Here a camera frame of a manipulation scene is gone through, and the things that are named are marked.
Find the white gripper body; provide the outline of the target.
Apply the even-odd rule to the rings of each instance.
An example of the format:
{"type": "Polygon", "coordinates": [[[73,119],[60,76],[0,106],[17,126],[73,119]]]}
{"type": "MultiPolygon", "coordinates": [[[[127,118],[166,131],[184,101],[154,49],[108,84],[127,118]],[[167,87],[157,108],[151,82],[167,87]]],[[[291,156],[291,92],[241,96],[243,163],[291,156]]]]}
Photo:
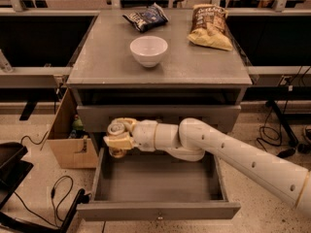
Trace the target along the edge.
{"type": "Polygon", "coordinates": [[[155,120],[142,120],[136,123],[132,131],[132,137],[137,149],[148,152],[156,150],[156,128],[157,122],[155,120]]]}

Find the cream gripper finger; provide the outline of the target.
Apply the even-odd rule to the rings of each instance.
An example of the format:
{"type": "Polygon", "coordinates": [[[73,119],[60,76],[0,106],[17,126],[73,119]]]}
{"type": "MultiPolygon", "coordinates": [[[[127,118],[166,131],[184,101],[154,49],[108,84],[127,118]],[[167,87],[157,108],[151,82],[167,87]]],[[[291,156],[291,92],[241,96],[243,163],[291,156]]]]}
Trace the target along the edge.
{"type": "Polygon", "coordinates": [[[129,136],[124,136],[120,138],[105,136],[104,142],[108,147],[114,149],[131,150],[135,147],[133,139],[129,136]]]}
{"type": "Polygon", "coordinates": [[[120,117],[116,119],[117,133],[121,134],[123,132],[132,132],[137,120],[132,117],[120,117]]]}

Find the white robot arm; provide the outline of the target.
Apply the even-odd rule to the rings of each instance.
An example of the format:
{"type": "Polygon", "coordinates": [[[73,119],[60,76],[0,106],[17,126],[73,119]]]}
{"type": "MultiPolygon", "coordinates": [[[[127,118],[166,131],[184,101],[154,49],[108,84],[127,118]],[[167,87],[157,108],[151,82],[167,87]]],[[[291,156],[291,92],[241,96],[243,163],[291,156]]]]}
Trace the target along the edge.
{"type": "Polygon", "coordinates": [[[186,161],[200,160],[210,152],[311,217],[308,169],[232,138],[199,119],[188,117],[180,124],[167,124],[120,117],[109,124],[103,140],[116,158],[134,148],[147,152],[163,150],[186,161]]]}

